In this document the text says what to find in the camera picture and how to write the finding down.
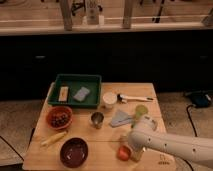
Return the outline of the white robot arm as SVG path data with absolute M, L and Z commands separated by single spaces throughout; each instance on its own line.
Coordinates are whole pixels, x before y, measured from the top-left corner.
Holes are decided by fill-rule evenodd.
M 213 139 L 188 137 L 157 131 L 157 121 L 143 115 L 128 133 L 134 151 L 143 147 L 164 152 L 213 169 Z

